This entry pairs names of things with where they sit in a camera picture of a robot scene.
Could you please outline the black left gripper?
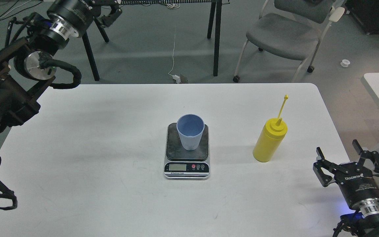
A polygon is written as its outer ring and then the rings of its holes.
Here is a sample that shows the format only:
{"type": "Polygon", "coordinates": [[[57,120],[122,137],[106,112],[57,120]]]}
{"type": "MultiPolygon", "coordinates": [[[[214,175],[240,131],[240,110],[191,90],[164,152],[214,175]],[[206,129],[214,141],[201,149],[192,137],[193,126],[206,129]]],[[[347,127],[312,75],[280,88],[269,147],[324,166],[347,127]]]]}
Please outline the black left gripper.
{"type": "Polygon", "coordinates": [[[94,3],[93,0],[56,0],[47,10],[52,21],[49,28],[63,40],[79,38],[94,21],[97,25],[110,27],[122,14],[120,3],[94,3]],[[110,13],[101,15],[101,7],[109,6],[110,13]]]}

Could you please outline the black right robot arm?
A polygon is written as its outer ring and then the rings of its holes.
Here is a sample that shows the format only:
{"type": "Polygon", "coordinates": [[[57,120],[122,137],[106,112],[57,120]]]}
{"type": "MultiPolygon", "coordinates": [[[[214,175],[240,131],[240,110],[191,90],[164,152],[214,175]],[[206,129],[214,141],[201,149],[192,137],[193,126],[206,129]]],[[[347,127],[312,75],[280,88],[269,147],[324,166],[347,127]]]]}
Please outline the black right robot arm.
{"type": "Polygon", "coordinates": [[[379,187],[374,177],[379,177],[379,153],[364,150],[357,140],[352,145],[359,155],[357,162],[335,164],[325,159],[317,147],[313,170],[321,185],[336,183],[352,214],[340,217],[333,236],[341,231],[354,237],[379,237],[379,187]]]}

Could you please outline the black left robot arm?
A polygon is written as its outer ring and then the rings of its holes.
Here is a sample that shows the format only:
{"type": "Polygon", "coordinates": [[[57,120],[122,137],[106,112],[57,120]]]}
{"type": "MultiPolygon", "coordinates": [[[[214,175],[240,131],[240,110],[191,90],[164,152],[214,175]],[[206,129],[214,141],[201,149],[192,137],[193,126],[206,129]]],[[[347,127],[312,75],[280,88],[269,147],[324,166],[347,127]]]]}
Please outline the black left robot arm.
{"type": "Polygon", "coordinates": [[[47,10],[48,18],[32,13],[20,21],[14,37],[11,28],[17,21],[10,20],[5,47],[0,50],[0,133],[36,115],[37,100],[48,87],[69,90],[80,85],[80,70],[53,58],[70,38],[83,40],[94,80],[99,81],[86,31],[95,23],[109,42],[104,28],[122,14],[123,5],[122,0],[56,0],[47,10]]]}

